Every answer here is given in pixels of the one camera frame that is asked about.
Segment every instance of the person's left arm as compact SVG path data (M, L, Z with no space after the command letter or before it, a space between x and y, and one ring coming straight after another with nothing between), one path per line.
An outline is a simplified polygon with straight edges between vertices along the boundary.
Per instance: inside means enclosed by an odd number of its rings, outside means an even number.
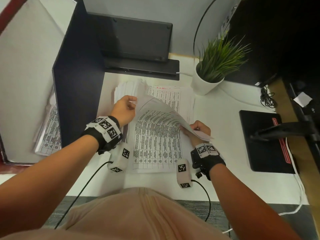
M124 96L112 112L120 127L135 116L136 97ZM98 150L84 135L0 185L0 238L43 226Z

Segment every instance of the person's right arm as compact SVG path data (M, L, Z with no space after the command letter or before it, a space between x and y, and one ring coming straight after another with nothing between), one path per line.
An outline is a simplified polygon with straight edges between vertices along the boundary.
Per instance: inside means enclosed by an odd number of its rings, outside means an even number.
M190 126L211 134L210 128L200 121ZM181 129L194 147L204 142L188 130ZM301 240L287 222L225 165L216 164L209 174L222 209L240 240Z

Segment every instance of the potted plant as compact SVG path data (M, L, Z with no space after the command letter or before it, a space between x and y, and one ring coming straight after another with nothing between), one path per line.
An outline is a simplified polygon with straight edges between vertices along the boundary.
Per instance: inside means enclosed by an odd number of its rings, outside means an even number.
M220 84L224 77L234 71L247 60L248 45L234 44L233 40L215 39L202 48L199 63L195 67L191 87L198 95L205 95Z

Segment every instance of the white pot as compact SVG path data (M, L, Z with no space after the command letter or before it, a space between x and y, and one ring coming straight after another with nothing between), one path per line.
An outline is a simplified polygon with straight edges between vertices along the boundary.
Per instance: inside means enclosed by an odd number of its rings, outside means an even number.
M193 91L195 94L206 95L208 92L210 92L213 88L215 88L218 84L220 84L224 80L223 78L221 81L216 83L210 83L210 82L204 81L202 78L198 76L196 67L194 68L194 74L191 82L191 87L193 88Z

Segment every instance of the white sticky note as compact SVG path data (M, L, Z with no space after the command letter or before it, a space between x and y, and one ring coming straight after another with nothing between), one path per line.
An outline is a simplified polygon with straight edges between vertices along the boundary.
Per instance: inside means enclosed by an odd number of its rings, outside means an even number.
M304 92L301 92L296 98L293 99L297 104L299 104L301 107L307 106L312 98L308 95L306 95Z

